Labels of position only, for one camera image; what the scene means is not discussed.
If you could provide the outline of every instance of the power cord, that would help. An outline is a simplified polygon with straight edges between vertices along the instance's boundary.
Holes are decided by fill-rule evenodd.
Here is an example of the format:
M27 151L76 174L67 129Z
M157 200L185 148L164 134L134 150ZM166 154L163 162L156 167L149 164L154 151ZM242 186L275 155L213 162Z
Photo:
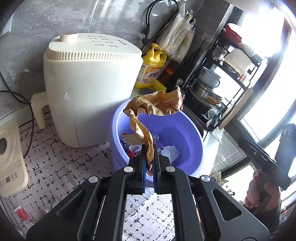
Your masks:
M176 18L176 16L178 15L179 13L179 5L177 3L176 0L169 0L170 2L175 2L176 3L176 6L177 6L177 10L174 14L174 16L167 22L165 23L161 28L160 30L157 32L157 34L155 34L152 38L148 38L148 35L149 35L149 32L150 32L150 15L151 15L151 11L152 11L152 8L155 6L155 4L157 4L158 2L160 1L163 1L163 0L155 0L154 2L152 2L148 8L147 8L147 12L146 12L146 28L145 28L145 38L142 39L142 43L143 43L143 46L141 48L141 50L152 40L154 39L155 37L157 37L158 35L160 35L163 30Z
M31 111L31 115L32 115L32 133L31 133L31 139L30 139L30 143L29 143L29 146L28 146L28 149L26 151L26 153L23 155L23 157L25 158L28 153L29 153L29 150L31 148L31 145L32 145L32 141L33 141L33 134L34 134L34 113L33 113L33 109L32 109L32 106L31 106L31 103L24 97L22 96L21 94L17 93L17 92L14 92L12 91L8 84L6 83L5 79L3 78L3 75L0 71L0 77L2 79L2 82L4 83L4 85L6 86L6 88L8 90L0 90L0 93L9 93L11 94L18 102L22 103L22 104L27 104L29 107L30 107L30 111Z

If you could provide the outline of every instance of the plastic wrapper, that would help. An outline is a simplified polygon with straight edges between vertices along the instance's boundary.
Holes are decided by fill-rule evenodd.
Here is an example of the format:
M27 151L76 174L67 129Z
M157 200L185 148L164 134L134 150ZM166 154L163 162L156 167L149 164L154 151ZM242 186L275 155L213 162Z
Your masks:
M128 154L130 144L128 144L127 141L124 140L124 139L122 139L122 140L120 141L120 143L121 143L121 145L122 145L122 148L124 149L124 152L125 152L126 154Z
M179 152L175 146L165 146L157 149L159 155L168 157L171 166L174 165L174 161L178 158Z
M178 6L179 6L179 14L185 18L185 4L186 4L187 0L181 0L178 2Z
M159 142L159 135L157 135L154 132L151 132L151 136L152 136L152 139L153 139L153 143Z
M191 28L187 33L187 35L185 36L185 38L183 39L177 51L170 56L170 60L177 61L178 63L181 63L183 61L184 57L186 56L191 46L194 34L195 34L195 28Z
M188 31L195 24L195 20L189 23L190 20L191 18L186 19L180 14L176 16L171 25L160 37L158 46L161 48L161 51L165 52L168 56L176 52Z
M131 151L133 156L141 155L141 149L142 149L142 146L140 146L140 145L133 145L133 146L129 147L129 150Z

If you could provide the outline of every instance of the wall socket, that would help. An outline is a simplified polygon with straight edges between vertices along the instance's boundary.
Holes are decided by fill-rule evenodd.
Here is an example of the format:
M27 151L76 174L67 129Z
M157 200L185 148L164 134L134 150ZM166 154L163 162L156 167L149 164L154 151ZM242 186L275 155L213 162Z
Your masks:
M208 34L206 32L204 32L202 34L202 40L204 40L207 43L209 43L211 41L212 37L213 37L212 35L210 35L210 34Z

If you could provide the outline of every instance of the crumpled paper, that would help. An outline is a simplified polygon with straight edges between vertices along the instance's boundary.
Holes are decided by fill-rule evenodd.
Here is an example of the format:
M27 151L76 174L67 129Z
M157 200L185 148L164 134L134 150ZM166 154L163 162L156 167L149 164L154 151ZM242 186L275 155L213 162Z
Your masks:
M137 119L139 113L150 115L172 115L178 112L182 106L183 99L179 87L173 92L165 93L156 91L152 94L140 95L133 98L123 110L130 118L130 127L133 134L123 133L123 138L130 145L145 144L147 148L147 168L152 167L154 155L153 140L149 130Z

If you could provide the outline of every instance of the small red object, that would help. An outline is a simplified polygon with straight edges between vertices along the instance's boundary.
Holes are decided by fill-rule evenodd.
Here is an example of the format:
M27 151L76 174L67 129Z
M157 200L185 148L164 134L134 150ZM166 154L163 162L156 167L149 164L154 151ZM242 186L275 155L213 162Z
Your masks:
M230 26L227 24L226 31L224 34L224 37L235 43L236 45L239 45L239 43L242 42L242 37L239 36L236 32L234 32Z
M22 206L18 206L15 209L15 213L20 217L20 219L22 221L27 221L28 220L28 214L26 213L26 211L22 208Z
M129 158L135 157L135 154L130 149L128 150L128 157Z

